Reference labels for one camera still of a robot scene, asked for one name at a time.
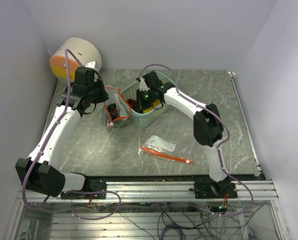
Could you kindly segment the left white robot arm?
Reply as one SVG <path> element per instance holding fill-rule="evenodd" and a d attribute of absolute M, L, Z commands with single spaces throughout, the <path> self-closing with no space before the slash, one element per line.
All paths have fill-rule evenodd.
<path fill-rule="evenodd" d="M 61 173 L 58 160 L 72 130 L 90 106 L 108 100 L 103 81 L 90 62 L 75 70 L 74 82 L 59 97 L 54 116 L 36 148 L 26 159 L 19 158 L 15 168 L 22 190 L 56 197 L 73 191 L 80 198 L 90 195 L 91 186 L 79 173 Z"/>

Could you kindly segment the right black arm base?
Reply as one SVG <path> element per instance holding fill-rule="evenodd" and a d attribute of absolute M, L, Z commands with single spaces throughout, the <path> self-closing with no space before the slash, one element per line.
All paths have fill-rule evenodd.
<path fill-rule="evenodd" d="M 228 178 L 220 182 L 211 179 L 204 179 L 194 182 L 194 186 L 189 188 L 196 199 L 236 199 L 238 197 L 236 186 Z"/>

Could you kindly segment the red grape bunch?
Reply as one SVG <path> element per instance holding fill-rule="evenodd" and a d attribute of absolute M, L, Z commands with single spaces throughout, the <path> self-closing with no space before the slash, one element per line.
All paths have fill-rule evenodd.
<path fill-rule="evenodd" d="M 139 104 L 137 100 L 129 98 L 127 102 L 134 111 L 137 112 L 139 110 Z"/>

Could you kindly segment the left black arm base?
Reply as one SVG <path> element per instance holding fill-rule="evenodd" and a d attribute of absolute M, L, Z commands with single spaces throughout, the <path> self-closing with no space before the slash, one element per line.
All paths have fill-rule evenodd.
<path fill-rule="evenodd" d="M 107 190 L 107 184 L 105 180 L 94 177 L 94 176 L 88 176 L 85 180 L 85 183 L 83 185 L 82 190 L 79 190 L 79 192 L 103 192 Z M 60 194 L 60 198 L 62 200 L 86 200 L 91 198 L 91 194 L 77 194 L 72 192 L 62 192 Z"/>

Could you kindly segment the clear zip bag orange zipper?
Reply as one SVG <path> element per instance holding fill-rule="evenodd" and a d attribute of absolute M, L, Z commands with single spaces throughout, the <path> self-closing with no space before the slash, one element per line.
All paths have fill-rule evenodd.
<path fill-rule="evenodd" d="M 109 99 L 104 102 L 103 121 L 109 128 L 121 127 L 130 117 L 132 109 L 121 94 L 120 88 L 105 86 Z"/>

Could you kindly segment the dark blue grape bunch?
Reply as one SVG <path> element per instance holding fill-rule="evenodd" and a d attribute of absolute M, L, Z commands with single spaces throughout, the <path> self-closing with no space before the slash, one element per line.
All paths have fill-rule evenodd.
<path fill-rule="evenodd" d="M 107 106 L 108 112 L 112 120 L 117 119 L 120 117 L 120 110 L 117 108 L 116 103 L 111 103 Z"/>

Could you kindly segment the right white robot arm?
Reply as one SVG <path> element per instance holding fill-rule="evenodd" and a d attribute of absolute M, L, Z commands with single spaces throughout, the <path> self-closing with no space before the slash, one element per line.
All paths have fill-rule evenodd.
<path fill-rule="evenodd" d="M 142 108 L 151 107 L 153 102 L 159 100 L 161 104 L 175 107 L 192 120 L 194 138 L 204 148 L 209 177 L 215 181 L 209 185 L 209 192 L 213 197 L 220 198 L 227 191 L 222 182 L 227 177 L 227 169 L 221 146 L 224 124 L 217 106 L 194 100 L 172 82 L 163 83 L 155 71 L 138 77 L 137 81 L 140 83 L 137 97 Z"/>

